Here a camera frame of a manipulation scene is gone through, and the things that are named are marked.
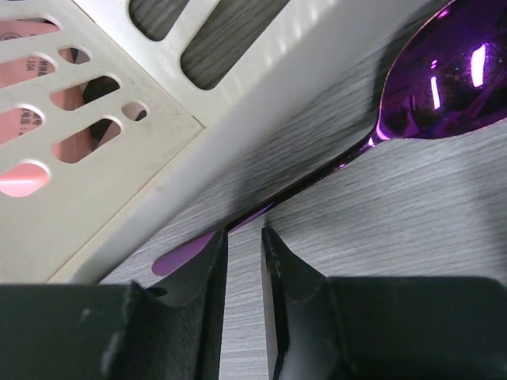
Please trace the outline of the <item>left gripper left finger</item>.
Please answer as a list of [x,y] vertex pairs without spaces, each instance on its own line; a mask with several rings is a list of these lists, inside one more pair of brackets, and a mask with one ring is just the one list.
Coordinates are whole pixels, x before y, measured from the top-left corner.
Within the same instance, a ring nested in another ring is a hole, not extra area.
[[217,379],[223,339],[228,236],[214,233],[190,261],[151,287],[122,294],[120,325],[101,353],[101,379]]

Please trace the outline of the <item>white file organizer rack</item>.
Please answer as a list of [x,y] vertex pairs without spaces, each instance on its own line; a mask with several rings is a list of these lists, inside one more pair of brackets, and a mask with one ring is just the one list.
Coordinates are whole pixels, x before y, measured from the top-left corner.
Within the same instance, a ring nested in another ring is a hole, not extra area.
[[38,55],[55,68],[1,90],[3,112],[41,118],[2,144],[1,171],[43,177],[27,196],[1,196],[3,283],[102,279],[424,2],[291,1],[200,89],[180,58],[215,6],[189,2],[154,42],[125,1],[2,2],[3,21],[55,26],[1,44],[3,63]]

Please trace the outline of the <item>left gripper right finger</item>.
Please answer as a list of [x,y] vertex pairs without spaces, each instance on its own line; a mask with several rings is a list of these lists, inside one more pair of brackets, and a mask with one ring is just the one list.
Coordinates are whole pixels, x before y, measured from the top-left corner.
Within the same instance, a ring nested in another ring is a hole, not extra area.
[[271,227],[261,232],[262,289],[271,379],[394,379],[380,327],[388,277],[327,277]]

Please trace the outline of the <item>purple metallic spoon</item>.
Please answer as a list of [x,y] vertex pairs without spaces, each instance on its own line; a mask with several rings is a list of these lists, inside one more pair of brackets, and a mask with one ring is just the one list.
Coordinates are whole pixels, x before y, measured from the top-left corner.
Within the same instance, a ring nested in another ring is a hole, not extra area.
[[382,142],[468,135],[506,118],[506,2],[450,1],[392,63],[371,127],[275,195],[223,222],[231,234],[296,199]]

